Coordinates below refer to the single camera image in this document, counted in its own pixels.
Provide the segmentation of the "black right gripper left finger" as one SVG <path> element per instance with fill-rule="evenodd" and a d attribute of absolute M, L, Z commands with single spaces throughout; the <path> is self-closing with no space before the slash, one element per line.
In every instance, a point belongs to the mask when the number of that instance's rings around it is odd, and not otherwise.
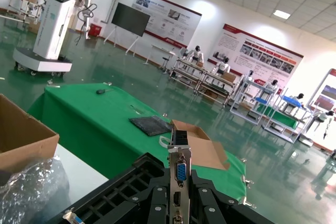
<path fill-rule="evenodd" d="M 167 223 L 167 208 L 167 189 L 155 186 L 114 209 L 112 223 Z"/>

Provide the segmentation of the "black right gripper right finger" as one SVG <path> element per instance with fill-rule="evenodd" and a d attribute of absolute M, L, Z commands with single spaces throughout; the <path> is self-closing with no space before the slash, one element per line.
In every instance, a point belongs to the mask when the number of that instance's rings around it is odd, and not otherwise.
<path fill-rule="evenodd" d="M 272 223 L 249 206 L 205 184 L 192 186 L 191 214 L 196 223 Z"/>

